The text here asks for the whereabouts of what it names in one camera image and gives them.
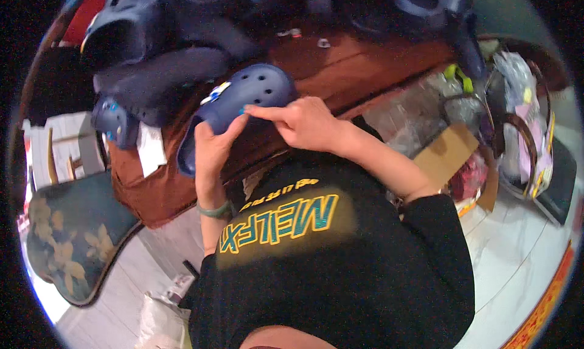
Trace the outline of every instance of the person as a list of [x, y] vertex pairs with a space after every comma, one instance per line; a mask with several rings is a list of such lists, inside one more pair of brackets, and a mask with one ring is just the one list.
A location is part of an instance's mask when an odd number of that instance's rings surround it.
[[[301, 150], [229, 213], [220, 171], [249, 117]], [[452, 200], [410, 159], [315, 97], [246, 105], [224, 134], [203, 122], [195, 135], [205, 258], [194, 348], [452, 348], [463, 337], [475, 313], [466, 241]]]

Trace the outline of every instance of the hand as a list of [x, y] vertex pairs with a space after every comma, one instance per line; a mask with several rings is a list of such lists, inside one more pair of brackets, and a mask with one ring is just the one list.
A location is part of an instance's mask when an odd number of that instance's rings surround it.
[[196, 184], [207, 185], [214, 188], [219, 181], [221, 169], [227, 157], [233, 141], [241, 134], [249, 116], [243, 114], [231, 122], [224, 134], [213, 134], [211, 126], [207, 122], [201, 122], [194, 128], [194, 167], [196, 170]]
[[322, 99], [300, 98], [284, 108], [246, 105], [245, 113], [274, 122], [286, 143], [293, 148], [335, 153], [346, 121], [333, 117]]

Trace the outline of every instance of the bracelet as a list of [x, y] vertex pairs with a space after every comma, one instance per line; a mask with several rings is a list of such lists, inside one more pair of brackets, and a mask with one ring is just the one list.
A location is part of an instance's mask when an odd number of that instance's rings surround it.
[[231, 216], [235, 216], [235, 207], [233, 206], [233, 203], [231, 203], [231, 201], [229, 199], [227, 201], [225, 201], [223, 206], [221, 206], [217, 209], [201, 208], [198, 203], [197, 203], [197, 209], [199, 210], [201, 215], [211, 217], [211, 218], [217, 218], [217, 219], [221, 218], [221, 217], [223, 217], [223, 215], [225, 215], [228, 212], [231, 213]]

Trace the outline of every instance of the cardboard box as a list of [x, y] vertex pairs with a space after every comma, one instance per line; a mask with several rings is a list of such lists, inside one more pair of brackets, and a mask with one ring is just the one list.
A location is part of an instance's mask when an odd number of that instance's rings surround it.
[[436, 190], [440, 190], [478, 149], [489, 168], [485, 188], [477, 199], [477, 205], [488, 212], [493, 211], [499, 173], [490, 148], [479, 146], [478, 140], [464, 124], [454, 124], [444, 130], [413, 162], [430, 178]]

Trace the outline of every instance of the black t-shirt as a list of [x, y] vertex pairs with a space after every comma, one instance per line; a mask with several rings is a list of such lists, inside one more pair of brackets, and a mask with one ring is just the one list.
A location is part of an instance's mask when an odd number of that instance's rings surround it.
[[194, 348], [238, 349], [284, 325], [336, 348], [452, 348], [474, 318], [470, 255], [451, 199], [409, 204], [336, 157], [274, 169], [224, 229], [195, 287]]

